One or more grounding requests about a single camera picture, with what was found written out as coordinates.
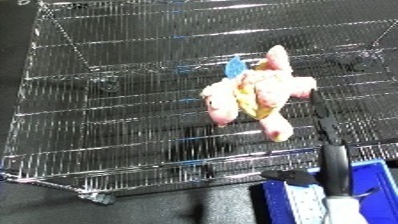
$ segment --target wire rack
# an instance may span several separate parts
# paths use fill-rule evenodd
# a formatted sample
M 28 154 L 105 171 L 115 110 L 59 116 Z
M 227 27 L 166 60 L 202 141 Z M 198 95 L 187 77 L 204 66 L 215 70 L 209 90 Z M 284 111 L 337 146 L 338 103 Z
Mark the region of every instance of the wire rack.
M 255 64 L 277 44 L 295 76 L 317 79 L 353 160 L 398 157 L 397 1 L 38 5 L 2 160 L 9 181 L 141 194 L 316 166 L 306 100 L 284 107 L 294 136 L 274 143 L 245 115 L 215 127 L 199 96 L 233 55 Z

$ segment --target blue container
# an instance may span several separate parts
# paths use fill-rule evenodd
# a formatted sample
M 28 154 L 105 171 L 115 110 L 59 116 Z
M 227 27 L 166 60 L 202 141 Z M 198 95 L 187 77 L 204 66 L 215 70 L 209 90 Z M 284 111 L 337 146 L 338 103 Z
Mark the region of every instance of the blue container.
M 371 188 L 379 191 L 361 202 L 361 213 L 369 224 L 398 224 L 398 190 L 384 160 L 353 163 L 354 193 Z M 315 173 L 319 169 L 309 169 Z M 323 189 L 318 185 L 289 186 L 281 181 L 263 184 L 273 224 L 321 224 L 325 214 Z

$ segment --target metal rod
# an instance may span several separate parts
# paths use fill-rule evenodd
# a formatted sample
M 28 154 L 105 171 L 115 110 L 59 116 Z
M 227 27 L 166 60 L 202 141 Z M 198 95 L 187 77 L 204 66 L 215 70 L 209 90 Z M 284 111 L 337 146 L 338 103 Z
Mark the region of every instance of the metal rod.
M 392 29 L 394 29 L 395 26 L 398 25 L 398 20 L 395 20 L 395 22 L 393 24 L 391 24 L 391 26 L 389 26 L 386 31 L 384 31 L 375 41 L 372 42 L 371 46 L 372 47 L 377 47 L 380 45 L 380 41 L 387 36 L 387 34 L 389 34 L 391 32 Z
M 80 62 L 82 62 L 83 66 L 89 71 L 89 72 L 94 72 L 95 70 L 90 68 L 90 65 L 87 61 L 86 58 L 84 58 L 83 54 L 81 51 L 77 48 L 76 44 L 72 40 L 72 38 L 68 35 L 68 33 L 65 31 L 65 29 L 62 27 L 62 25 L 58 22 L 58 20 L 55 18 L 54 13 L 51 11 L 50 8 L 48 8 L 47 4 L 43 2 L 38 2 L 39 6 L 43 9 L 45 13 L 47 13 L 47 16 L 51 20 L 51 22 L 54 24 L 54 26 L 61 32 L 62 37 L 65 38 L 65 40 L 68 42 L 68 44 L 72 47 L 73 52 L 75 53 L 76 57 Z
M 81 188 L 73 187 L 70 185 L 61 185 L 61 184 L 51 183 L 51 182 L 42 181 L 42 180 L 36 180 L 34 182 L 23 182 L 23 181 L 18 181 L 17 179 L 13 179 L 13 178 L 7 178 L 6 181 L 10 182 L 10 183 L 18 183 L 18 184 L 25 183 L 25 184 L 35 185 L 35 186 L 48 187 L 48 188 L 71 191 L 71 192 L 76 192 L 76 193 L 80 193 L 83 191 L 83 189 L 81 189 Z

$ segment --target black surface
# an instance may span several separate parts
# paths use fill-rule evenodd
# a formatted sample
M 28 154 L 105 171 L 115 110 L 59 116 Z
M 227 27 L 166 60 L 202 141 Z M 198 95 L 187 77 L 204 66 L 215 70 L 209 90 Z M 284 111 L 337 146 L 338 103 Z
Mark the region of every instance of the black surface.
M 9 129 L 34 15 L 33 5 L 18 7 L 0 0 L 1 146 Z M 261 188 L 253 184 L 123 197 L 103 207 L 69 192 L 0 183 L 0 223 L 268 223 L 264 205 Z

